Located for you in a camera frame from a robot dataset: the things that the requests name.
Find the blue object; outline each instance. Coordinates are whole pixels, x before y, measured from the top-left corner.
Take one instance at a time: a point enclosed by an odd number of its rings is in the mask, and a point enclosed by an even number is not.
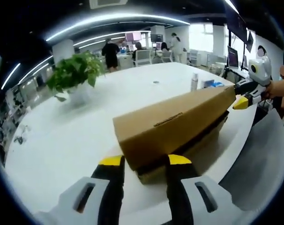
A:
[[[212,84],[212,86],[213,86],[213,87],[223,87],[224,84],[221,83],[221,82],[215,82],[215,83]]]

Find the potted plant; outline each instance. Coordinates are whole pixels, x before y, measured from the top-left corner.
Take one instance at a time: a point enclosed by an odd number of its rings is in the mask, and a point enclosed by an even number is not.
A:
[[[83,52],[62,59],[46,83],[51,90],[67,92],[71,101],[79,102],[86,94],[86,83],[95,87],[96,79],[101,74],[104,74],[104,69],[100,60],[90,52]],[[55,97],[61,102],[66,100],[57,95]]]

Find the hand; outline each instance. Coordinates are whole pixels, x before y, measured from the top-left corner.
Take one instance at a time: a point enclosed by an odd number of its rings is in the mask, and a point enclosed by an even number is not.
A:
[[[266,87],[265,92],[263,93],[263,99],[274,98],[275,96],[272,94],[274,89],[274,81],[270,81],[270,84]]]

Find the green leaves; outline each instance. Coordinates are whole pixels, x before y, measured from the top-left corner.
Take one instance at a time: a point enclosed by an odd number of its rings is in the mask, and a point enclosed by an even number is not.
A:
[[[104,73],[100,60],[90,52],[74,54],[70,59],[62,59],[54,69],[53,75],[46,82],[51,90],[59,93],[76,87],[86,80],[89,85],[95,87],[96,79]],[[65,98],[55,96],[60,101]]]
[[[91,85],[93,88],[95,87],[95,84],[96,84],[96,78],[95,76],[93,75],[89,75],[88,78],[87,78],[87,82],[89,83],[89,85]]]

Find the window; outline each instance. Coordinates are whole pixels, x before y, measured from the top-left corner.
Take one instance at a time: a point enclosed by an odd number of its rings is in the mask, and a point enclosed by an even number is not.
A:
[[[253,36],[253,47],[251,49],[251,52],[249,52],[246,49],[245,46],[245,56],[247,57],[247,60],[250,59],[255,59],[256,58],[256,44],[255,44],[255,32],[252,30],[247,29],[247,35],[249,34],[249,32],[251,32],[252,36]],[[228,50],[227,50],[227,46],[228,46],[228,42],[229,42],[229,30],[227,29],[227,25],[224,25],[224,38],[225,38],[225,42],[224,42],[224,55],[227,56],[228,54]],[[236,49],[238,52],[238,60],[239,62],[242,62],[243,60],[243,49],[244,49],[244,42],[236,37],[236,35],[234,35],[233,33],[231,33],[231,47]]]
[[[213,24],[195,23],[189,28],[190,49],[213,52]]]

